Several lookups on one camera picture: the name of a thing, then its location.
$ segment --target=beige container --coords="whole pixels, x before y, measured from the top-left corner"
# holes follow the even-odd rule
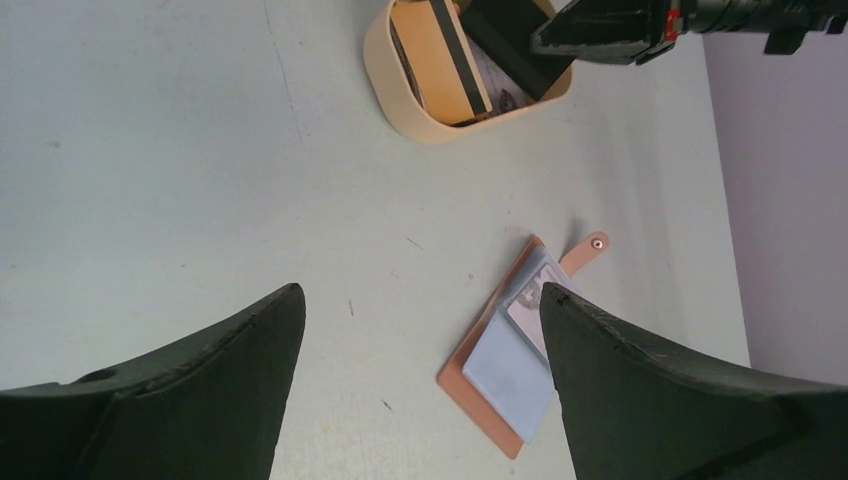
[[[389,16],[396,0],[389,0],[386,8],[371,24],[365,34],[363,57],[365,70],[374,86],[377,100],[386,114],[389,123],[397,131],[421,143],[439,144],[455,138],[507,122],[521,115],[527,115],[540,108],[550,105],[568,92],[571,87],[572,70],[568,67],[565,73],[551,86],[551,89],[538,102],[528,107],[519,108],[465,127],[452,127],[436,121],[415,100],[406,74],[400,64],[397,51],[392,44],[389,33]],[[536,3],[549,16],[554,15],[554,8],[547,0],[536,0]]]

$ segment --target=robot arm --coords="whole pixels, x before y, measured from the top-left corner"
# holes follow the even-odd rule
[[[848,0],[574,0],[532,36],[535,53],[641,65],[687,32],[768,34],[766,54],[794,53],[807,32],[840,34]]]

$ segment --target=open wallet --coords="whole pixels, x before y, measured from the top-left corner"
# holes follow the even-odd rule
[[[532,442],[555,397],[539,319],[542,286],[577,291],[571,277],[608,247],[607,235],[594,232],[557,262],[531,238],[439,372],[439,386],[511,459]]]

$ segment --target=white table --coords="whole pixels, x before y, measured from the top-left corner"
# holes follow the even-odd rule
[[[73,381],[299,282],[272,478],[569,478],[559,405],[511,462],[435,376],[531,232],[558,254],[595,229],[613,245],[576,278],[591,299],[747,363],[698,38],[580,64],[563,103],[431,147],[365,75],[382,5],[4,2],[0,388]]]

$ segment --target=purple wall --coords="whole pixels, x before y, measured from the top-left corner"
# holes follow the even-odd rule
[[[764,42],[704,37],[751,364],[848,384],[848,34]]]

